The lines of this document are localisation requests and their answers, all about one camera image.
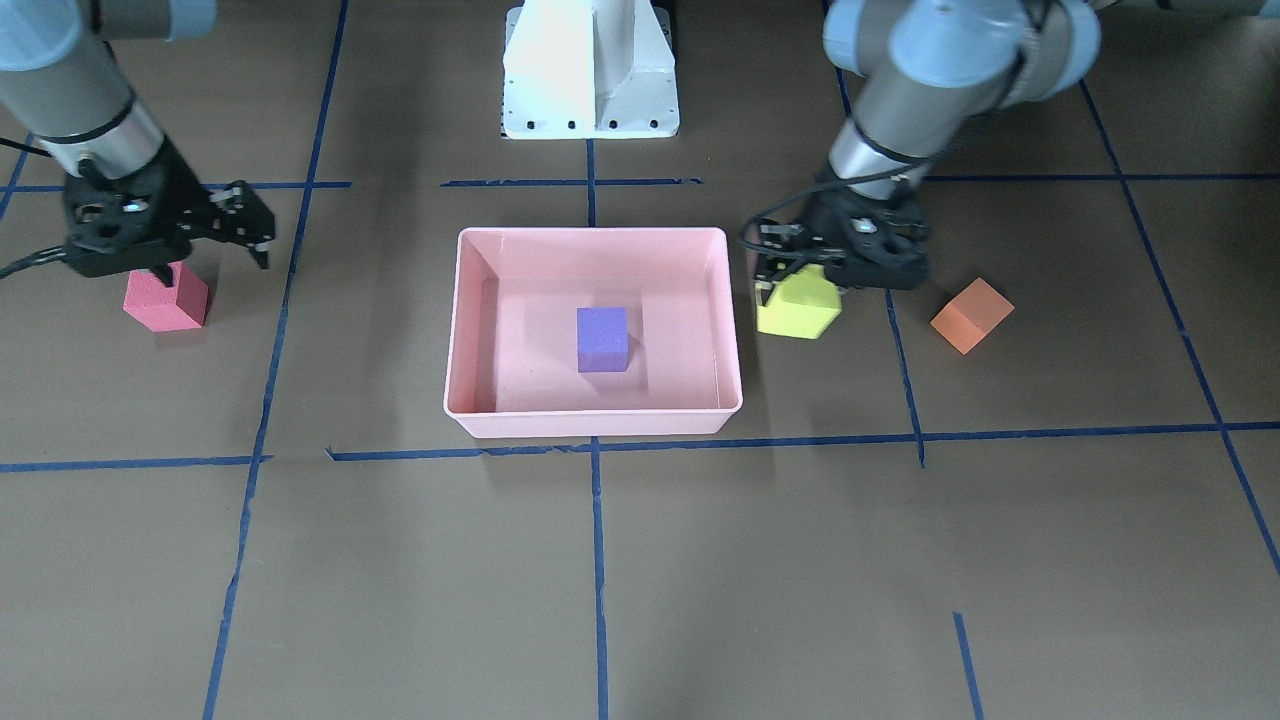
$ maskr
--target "white plastic stand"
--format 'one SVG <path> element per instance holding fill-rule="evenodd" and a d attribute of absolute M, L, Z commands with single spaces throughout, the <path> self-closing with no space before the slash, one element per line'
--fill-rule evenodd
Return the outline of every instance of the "white plastic stand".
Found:
<path fill-rule="evenodd" d="M 507 13 L 503 132 L 515 140 L 676 135 L 669 37 L 666 12 L 649 0 L 525 0 Z"/>

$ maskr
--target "yellow cube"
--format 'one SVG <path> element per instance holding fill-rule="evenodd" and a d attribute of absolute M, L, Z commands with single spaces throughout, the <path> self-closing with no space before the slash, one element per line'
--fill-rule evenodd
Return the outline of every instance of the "yellow cube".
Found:
<path fill-rule="evenodd" d="M 822 274 L 822 265 L 805 265 L 773 287 L 768 304 L 755 304 L 755 329 L 767 334 L 817 340 L 840 315 L 840 291 Z"/>

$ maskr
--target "purple cube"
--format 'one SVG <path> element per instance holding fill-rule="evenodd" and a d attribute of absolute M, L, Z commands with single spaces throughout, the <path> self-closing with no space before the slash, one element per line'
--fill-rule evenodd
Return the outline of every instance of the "purple cube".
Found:
<path fill-rule="evenodd" d="M 577 309 L 577 372 L 622 373 L 627 369 L 627 309 Z"/>

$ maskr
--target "pink bin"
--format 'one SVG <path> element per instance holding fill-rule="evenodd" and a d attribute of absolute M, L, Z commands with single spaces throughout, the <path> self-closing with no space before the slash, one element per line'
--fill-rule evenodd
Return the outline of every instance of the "pink bin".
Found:
<path fill-rule="evenodd" d="M 714 433 L 742 406 L 718 228 L 468 228 L 444 411 L 477 438 Z M 622 373 L 577 372 L 577 309 L 626 307 Z"/>

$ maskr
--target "light blue joint cap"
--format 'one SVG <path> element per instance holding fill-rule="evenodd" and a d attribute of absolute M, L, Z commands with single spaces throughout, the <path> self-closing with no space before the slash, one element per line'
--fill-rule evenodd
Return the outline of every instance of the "light blue joint cap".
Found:
<path fill-rule="evenodd" d="M 837 68 L 845 68 L 858 74 L 858 26 L 863 19 L 867 0 L 836 0 L 827 10 L 827 22 L 822 26 L 822 47 L 827 58 Z"/>
<path fill-rule="evenodd" d="M 1020 0 L 915 0 L 888 53 L 916 82 L 973 87 L 1009 69 L 1027 27 Z"/>
<path fill-rule="evenodd" d="M 209 35 L 216 19 L 218 0 L 169 0 L 169 40 Z"/>
<path fill-rule="evenodd" d="M 1041 100 L 1057 95 L 1079 82 L 1084 73 L 1093 67 L 1093 61 L 1098 59 L 1098 50 L 1102 49 L 1102 27 L 1098 24 L 1098 15 L 1093 13 L 1093 8 L 1075 0 L 1066 0 L 1061 5 L 1066 10 L 1068 22 L 1071 23 L 1071 47 L 1066 51 L 1062 77 L 1057 78 L 1053 88 L 1046 92 Z"/>
<path fill-rule="evenodd" d="M 47 68 L 76 47 L 82 32 L 76 0 L 0 0 L 0 70 Z"/>

